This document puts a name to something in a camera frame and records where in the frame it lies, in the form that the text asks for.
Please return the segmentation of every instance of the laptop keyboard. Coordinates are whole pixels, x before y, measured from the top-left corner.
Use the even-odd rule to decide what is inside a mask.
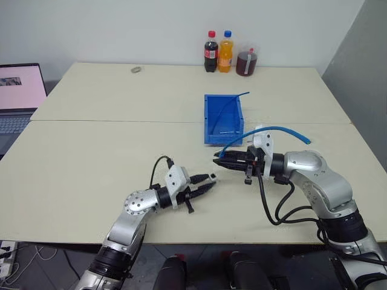
[[[0,134],[21,133],[30,121],[30,116],[16,118],[0,118]]]

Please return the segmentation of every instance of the orange liquid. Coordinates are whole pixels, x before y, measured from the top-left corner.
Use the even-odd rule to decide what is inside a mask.
[[[231,69],[233,45],[234,45],[234,42],[230,39],[224,39],[220,43],[220,53],[218,56],[218,70],[221,73],[227,73]]]

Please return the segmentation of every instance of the floor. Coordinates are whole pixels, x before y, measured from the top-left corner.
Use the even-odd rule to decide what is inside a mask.
[[[384,251],[387,250],[387,246],[382,247]],[[221,263],[223,251],[242,251],[249,254],[262,265],[268,275],[287,276],[291,289],[341,289],[328,260],[330,253],[320,251],[304,256],[283,257],[279,250],[278,245],[143,245],[132,269],[134,278],[127,279],[122,289],[152,289],[166,257],[174,254],[184,254],[186,257],[189,272],[187,289],[228,289]],[[16,260],[21,269],[35,253],[34,246],[19,250]],[[53,253],[53,248],[44,248],[41,251],[43,257],[49,257]],[[82,275],[94,257],[93,254],[69,250],[67,254],[79,275]],[[36,256],[18,281],[7,287],[23,290],[74,290],[76,285],[75,273],[68,266],[63,250],[58,250],[54,258],[48,261]]]

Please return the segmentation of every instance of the orange soda bottle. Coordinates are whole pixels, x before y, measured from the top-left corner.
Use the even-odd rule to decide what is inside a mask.
[[[218,70],[221,73],[227,73],[231,69],[232,47],[234,42],[231,40],[231,31],[224,31],[224,39],[220,43],[220,53],[218,57]]]

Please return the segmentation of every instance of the laptop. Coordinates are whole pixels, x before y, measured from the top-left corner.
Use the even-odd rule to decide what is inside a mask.
[[[46,96],[38,63],[0,65],[0,159]]]

